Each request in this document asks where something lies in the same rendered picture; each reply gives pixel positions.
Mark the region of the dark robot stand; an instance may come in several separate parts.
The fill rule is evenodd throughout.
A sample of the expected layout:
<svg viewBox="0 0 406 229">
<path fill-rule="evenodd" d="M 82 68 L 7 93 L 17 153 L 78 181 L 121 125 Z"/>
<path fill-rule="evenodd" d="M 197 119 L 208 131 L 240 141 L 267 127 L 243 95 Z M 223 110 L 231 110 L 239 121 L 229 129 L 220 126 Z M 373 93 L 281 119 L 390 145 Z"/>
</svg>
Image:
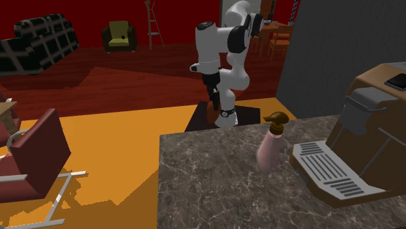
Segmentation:
<svg viewBox="0 0 406 229">
<path fill-rule="evenodd" d="M 207 106 L 206 101 L 200 101 L 185 129 L 188 131 L 199 131 L 205 129 L 216 129 L 215 124 L 207 123 Z M 260 109 L 255 107 L 236 106 L 236 114 L 239 126 L 259 124 L 261 122 Z"/>
</svg>

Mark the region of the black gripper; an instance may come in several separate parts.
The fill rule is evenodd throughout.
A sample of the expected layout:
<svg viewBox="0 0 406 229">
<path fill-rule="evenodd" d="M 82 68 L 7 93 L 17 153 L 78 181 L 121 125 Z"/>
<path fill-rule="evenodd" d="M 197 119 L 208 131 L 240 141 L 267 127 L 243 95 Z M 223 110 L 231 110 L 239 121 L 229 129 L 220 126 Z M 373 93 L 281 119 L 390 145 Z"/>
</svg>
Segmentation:
<svg viewBox="0 0 406 229">
<path fill-rule="evenodd" d="M 210 101 L 213 104 L 213 108 L 215 111 L 219 110 L 220 107 L 220 95 L 219 90 L 216 87 L 220 81 L 220 73 L 217 72 L 215 74 L 202 74 L 202 81 L 208 87 L 208 95 Z"/>
</svg>

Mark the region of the brown coffee machine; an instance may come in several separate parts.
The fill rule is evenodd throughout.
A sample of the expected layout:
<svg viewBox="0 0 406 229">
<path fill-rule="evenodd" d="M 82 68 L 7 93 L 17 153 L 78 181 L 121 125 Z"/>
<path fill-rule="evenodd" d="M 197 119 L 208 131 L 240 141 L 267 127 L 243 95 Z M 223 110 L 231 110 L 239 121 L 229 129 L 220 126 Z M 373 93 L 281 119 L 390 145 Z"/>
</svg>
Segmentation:
<svg viewBox="0 0 406 229">
<path fill-rule="evenodd" d="M 295 144 L 289 162 L 333 208 L 406 195 L 406 62 L 357 76 L 327 140 Z"/>
</svg>

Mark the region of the wooden dining chair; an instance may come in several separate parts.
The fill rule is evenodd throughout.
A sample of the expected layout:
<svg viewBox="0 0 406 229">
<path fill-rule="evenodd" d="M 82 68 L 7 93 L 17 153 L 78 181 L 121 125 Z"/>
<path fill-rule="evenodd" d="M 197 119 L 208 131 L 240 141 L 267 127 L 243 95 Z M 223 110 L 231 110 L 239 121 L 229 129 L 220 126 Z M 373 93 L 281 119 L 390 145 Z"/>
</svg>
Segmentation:
<svg viewBox="0 0 406 229">
<path fill-rule="evenodd" d="M 289 45 L 290 39 L 293 32 L 292 25 L 280 25 L 273 36 L 273 39 L 269 42 L 269 47 L 267 54 L 271 55 L 271 60 L 273 60 L 274 53 L 276 51 L 281 51 L 283 55 L 286 54 Z"/>
</svg>

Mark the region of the black plaid sofa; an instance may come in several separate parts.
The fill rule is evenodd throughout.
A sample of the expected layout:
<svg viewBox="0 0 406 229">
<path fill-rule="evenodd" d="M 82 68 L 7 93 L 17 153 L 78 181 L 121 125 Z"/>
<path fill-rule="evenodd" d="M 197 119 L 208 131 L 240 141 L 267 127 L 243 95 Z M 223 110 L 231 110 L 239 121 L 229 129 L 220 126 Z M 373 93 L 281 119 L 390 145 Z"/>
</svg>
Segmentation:
<svg viewBox="0 0 406 229">
<path fill-rule="evenodd" d="M 0 40 L 0 77 L 38 75 L 79 47 L 63 14 L 21 20 L 14 38 Z"/>
</svg>

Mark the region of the dark red metal-frame chair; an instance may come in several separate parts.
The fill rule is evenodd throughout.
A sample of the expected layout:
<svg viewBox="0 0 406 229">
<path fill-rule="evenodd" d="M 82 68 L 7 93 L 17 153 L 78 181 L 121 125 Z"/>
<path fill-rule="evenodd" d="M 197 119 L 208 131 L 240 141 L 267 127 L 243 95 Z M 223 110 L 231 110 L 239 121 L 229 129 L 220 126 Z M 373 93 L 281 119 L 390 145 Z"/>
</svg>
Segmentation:
<svg viewBox="0 0 406 229">
<path fill-rule="evenodd" d="M 47 109 L 29 129 L 17 131 L 7 141 L 8 154 L 0 157 L 0 204 L 43 199 L 55 180 L 65 178 L 45 220 L 0 229 L 39 229 L 57 226 L 64 219 L 52 219 L 61 198 L 74 176 L 87 172 L 62 173 L 71 155 L 56 109 Z"/>
</svg>

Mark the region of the pink soap dispenser bottle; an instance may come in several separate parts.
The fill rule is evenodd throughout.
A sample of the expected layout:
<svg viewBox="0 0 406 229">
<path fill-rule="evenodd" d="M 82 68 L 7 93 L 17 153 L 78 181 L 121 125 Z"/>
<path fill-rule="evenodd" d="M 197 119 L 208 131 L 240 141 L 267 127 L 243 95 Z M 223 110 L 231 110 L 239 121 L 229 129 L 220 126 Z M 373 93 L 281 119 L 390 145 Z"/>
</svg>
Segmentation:
<svg viewBox="0 0 406 229">
<path fill-rule="evenodd" d="M 263 173 L 269 174 L 277 169 L 284 124 L 290 119 L 286 113 L 277 111 L 264 117 L 264 120 L 271 124 L 257 150 L 256 160 L 258 168 Z"/>
</svg>

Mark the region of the red white blue striped pole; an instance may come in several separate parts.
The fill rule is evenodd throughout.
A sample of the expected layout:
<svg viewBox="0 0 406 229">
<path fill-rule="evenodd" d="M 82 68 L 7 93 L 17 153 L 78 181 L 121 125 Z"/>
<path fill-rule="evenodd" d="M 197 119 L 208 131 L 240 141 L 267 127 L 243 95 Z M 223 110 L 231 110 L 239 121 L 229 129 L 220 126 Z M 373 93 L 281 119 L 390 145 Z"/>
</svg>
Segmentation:
<svg viewBox="0 0 406 229">
<path fill-rule="evenodd" d="M 288 21 L 288 25 L 293 25 L 294 24 L 294 20 L 295 20 L 295 17 L 296 17 L 297 9 L 299 7 L 299 3 L 300 3 L 300 0 L 294 0 L 293 1 L 293 6 L 292 6 L 289 21 Z"/>
</svg>

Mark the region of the wooden dining table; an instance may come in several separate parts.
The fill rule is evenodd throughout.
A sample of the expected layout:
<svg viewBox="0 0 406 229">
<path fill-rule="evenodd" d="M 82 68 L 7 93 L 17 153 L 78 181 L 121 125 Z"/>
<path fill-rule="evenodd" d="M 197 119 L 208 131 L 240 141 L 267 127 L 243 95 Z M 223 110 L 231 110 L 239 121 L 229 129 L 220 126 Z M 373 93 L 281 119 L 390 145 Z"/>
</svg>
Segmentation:
<svg viewBox="0 0 406 229">
<path fill-rule="evenodd" d="M 280 25 L 285 25 L 283 23 L 277 23 L 277 22 L 271 22 L 269 25 L 264 25 L 262 27 L 262 30 L 258 34 L 258 53 L 259 56 L 261 57 L 263 55 L 263 50 L 264 46 L 267 45 L 267 50 L 269 47 L 269 42 L 273 39 L 273 36 L 275 35 L 278 26 Z"/>
</svg>

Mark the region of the wooden ladder shelf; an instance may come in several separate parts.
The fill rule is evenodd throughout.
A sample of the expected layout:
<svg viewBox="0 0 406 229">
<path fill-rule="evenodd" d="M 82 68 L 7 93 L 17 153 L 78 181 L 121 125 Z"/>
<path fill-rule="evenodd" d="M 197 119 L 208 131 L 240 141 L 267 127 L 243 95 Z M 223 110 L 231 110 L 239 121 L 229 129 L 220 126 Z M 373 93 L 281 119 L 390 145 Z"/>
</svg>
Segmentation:
<svg viewBox="0 0 406 229">
<path fill-rule="evenodd" d="M 156 0 L 145 0 L 144 4 L 147 10 L 147 21 L 148 21 L 148 45 L 149 49 L 152 50 L 153 46 L 153 36 L 158 36 L 162 46 L 164 47 L 163 38 L 161 35 L 161 31 L 159 29 L 158 22 L 156 20 L 156 14 L 154 11 Z"/>
</svg>

